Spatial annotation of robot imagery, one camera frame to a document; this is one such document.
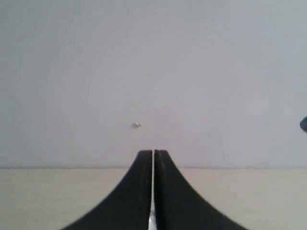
gray wall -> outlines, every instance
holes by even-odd
[[[0,2],[0,167],[307,167],[307,2]],[[133,122],[142,122],[137,129]]]

white wall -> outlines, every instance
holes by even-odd
[[[306,9],[1,1],[0,167],[306,167]]]
[[[306,229],[307,171],[181,171],[211,204],[250,230]],[[0,229],[60,229],[98,204],[125,172],[0,170]]]

beige floor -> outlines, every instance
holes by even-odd
[[[125,172],[0,170],[0,229],[60,229],[96,205]],[[203,197],[251,230],[306,229],[307,170],[182,172]]]

white surface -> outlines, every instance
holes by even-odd
[[[306,9],[0,1],[0,167],[307,167]]]
[[[95,206],[126,170],[0,170],[0,229],[56,230]],[[182,170],[211,204],[250,230],[305,230],[307,171]]]

